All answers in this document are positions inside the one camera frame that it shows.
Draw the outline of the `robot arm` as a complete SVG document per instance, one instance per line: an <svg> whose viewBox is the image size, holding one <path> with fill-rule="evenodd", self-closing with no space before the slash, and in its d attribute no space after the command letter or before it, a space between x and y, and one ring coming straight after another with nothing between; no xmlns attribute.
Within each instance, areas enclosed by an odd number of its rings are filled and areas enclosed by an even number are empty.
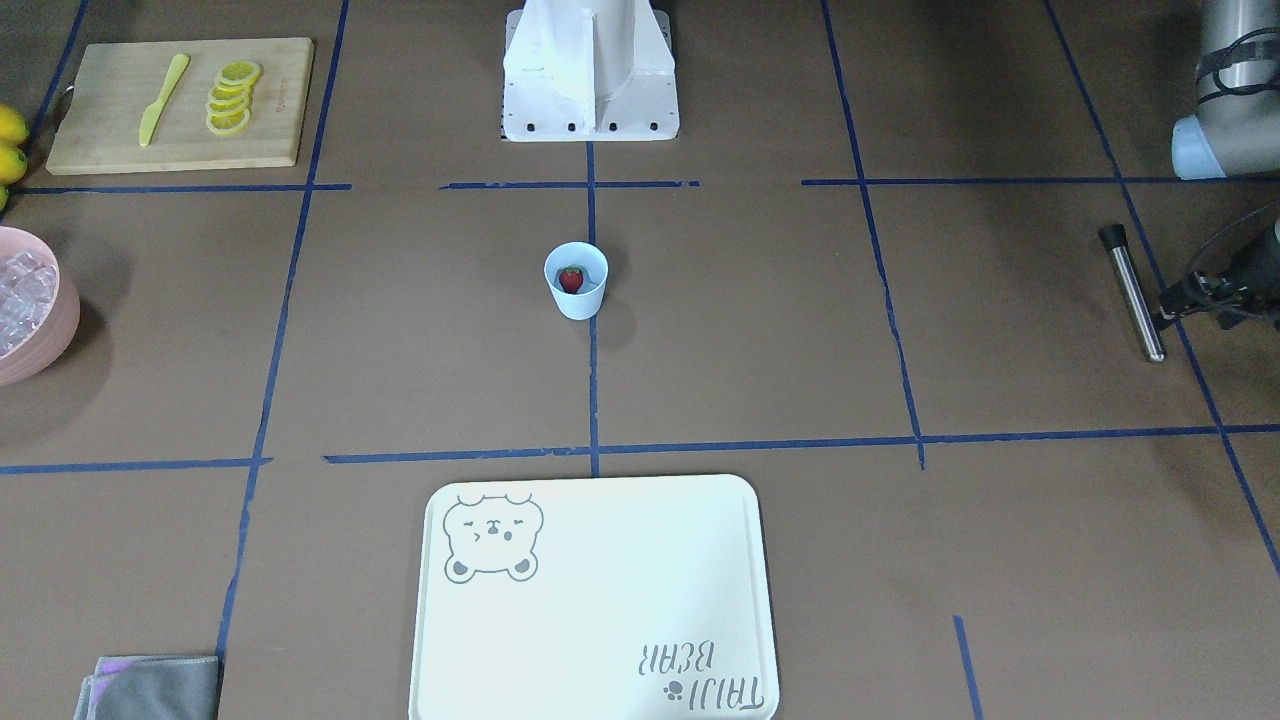
<svg viewBox="0 0 1280 720"><path fill-rule="evenodd" d="M1202 1L1196 110L1176 120L1171 161L1181 181L1216 181L1277 170L1279 14L1275 1ZM1219 274L1193 266L1161 295L1164 331L1199 313L1222 329L1245 319L1277 324L1277 223L1231 256Z"/></svg>

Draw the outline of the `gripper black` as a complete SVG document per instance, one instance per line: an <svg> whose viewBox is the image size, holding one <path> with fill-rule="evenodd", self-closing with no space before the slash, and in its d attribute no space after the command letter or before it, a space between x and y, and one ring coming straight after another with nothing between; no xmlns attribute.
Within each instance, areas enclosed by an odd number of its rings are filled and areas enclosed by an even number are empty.
<svg viewBox="0 0 1280 720"><path fill-rule="evenodd" d="M1245 320L1261 320L1279 328L1279 240L1277 223L1267 225L1239 249L1219 274L1188 272L1158 296L1152 311L1157 331L1183 318L1210 313L1222 331Z"/></svg>

